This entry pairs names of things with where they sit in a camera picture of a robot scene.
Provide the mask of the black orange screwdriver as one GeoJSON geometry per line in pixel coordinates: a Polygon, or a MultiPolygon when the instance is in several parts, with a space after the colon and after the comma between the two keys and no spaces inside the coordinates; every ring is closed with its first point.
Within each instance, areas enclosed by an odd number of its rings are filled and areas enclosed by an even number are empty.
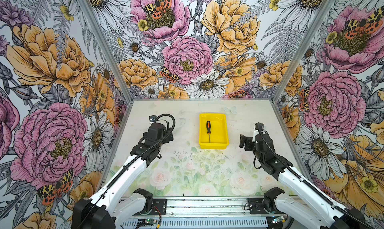
{"type": "Polygon", "coordinates": [[[208,139],[209,139],[209,143],[211,142],[211,122],[210,121],[207,121],[206,122],[206,128],[207,128],[207,135],[208,135],[208,139]]]}

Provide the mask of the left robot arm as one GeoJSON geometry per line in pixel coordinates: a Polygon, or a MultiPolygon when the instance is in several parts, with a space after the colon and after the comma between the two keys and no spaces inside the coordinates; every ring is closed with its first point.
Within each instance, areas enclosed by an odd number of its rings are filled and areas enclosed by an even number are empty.
{"type": "Polygon", "coordinates": [[[135,179],[159,156],[161,146],[173,140],[174,127],[152,123],[143,138],[132,149],[118,172],[89,199],[80,199],[74,206],[73,229],[116,229],[137,213],[152,207],[152,193],[137,189],[122,200],[135,179]]]}

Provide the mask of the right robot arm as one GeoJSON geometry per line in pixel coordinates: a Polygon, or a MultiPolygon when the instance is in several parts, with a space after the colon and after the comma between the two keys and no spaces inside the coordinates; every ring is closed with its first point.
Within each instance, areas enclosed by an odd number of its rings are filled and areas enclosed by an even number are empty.
{"type": "Polygon", "coordinates": [[[291,162],[276,153],[267,131],[255,130],[252,137],[240,135],[240,148],[255,155],[261,169],[291,189],[299,203],[284,190],[274,187],[264,194],[262,203],[249,201],[250,212],[286,214],[308,229],[369,229],[361,211],[348,209],[305,178],[291,162]]]}

